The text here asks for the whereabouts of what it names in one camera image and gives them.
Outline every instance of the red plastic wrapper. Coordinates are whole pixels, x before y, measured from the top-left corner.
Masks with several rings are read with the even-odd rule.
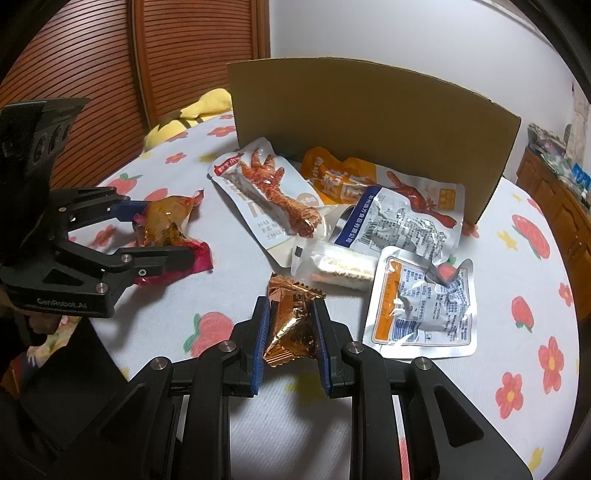
[[[213,270],[209,245],[186,235],[189,216],[203,200],[203,190],[194,197],[171,196],[151,202],[142,215],[134,217],[134,230],[140,247],[189,247],[195,263],[188,270],[166,272],[158,277],[139,277],[138,285],[169,285],[194,273]]]

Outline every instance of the brown cardboard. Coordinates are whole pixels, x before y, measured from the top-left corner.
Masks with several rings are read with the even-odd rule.
[[[402,173],[461,183],[476,223],[505,168],[521,119],[458,85],[347,59],[228,65],[238,141],[259,137],[301,158],[310,147]]]

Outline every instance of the white floral tablecloth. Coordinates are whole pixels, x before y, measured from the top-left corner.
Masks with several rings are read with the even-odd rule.
[[[133,286],[113,318],[93,320],[129,377],[155,356],[179,361],[227,338],[233,323],[250,318],[273,270],[286,273],[207,178],[210,163],[236,148],[233,116],[221,115],[141,155],[102,183],[134,200],[205,190],[189,235],[210,245],[213,272],[167,288]],[[116,220],[72,232],[72,237],[106,252],[134,240],[131,226]],[[517,451],[534,479],[544,478],[569,431],[579,370],[576,315],[560,253],[535,202],[501,179],[478,227],[462,236],[450,265],[468,257],[474,263],[478,348],[470,357],[436,362]],[[368,296],[324,289],[331,317],[359,339]],[[265,367],[259,396],[232,399],[230,406],[236,480],[349,477],[350,401],[324,397],[314,361]],[[401,425],[399,430],[405,447]]]

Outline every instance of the white wrapped snack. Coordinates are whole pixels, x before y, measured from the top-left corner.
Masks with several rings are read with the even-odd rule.
[[[295,238],[330,235],[316,191],[265,138],[222,155],[209,174],[236,204],[258,242],[289,267]]]
[[[368,187],[335,243],[375,257],[382,248],[392,246],[435,265],[446,262],[462,234],[463,187],[438,185],[440,199],[441,191],[453,192],[449,194],[453,201],[444,205],[446,209],[428,205],[417,189],[405,184],[394,190]]]
[[[378,259],[322,240],[298,241],[291,276],[301,282],[321,282],[355,290],[370,290]]]
[[[386,247],[378,260],[363,342],[386,358],[447,358],[476,350],[471,260],[444,280],[416,254]]]

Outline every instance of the gold foil wrapper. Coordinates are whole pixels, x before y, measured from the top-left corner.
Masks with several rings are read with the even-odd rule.
[[[324,292],[273,274],[269,280],[269,299],[272,302],[271,341],[263,355],[276,367],[296,358],[315,358],[314,334],[307,304],[323,299]]]

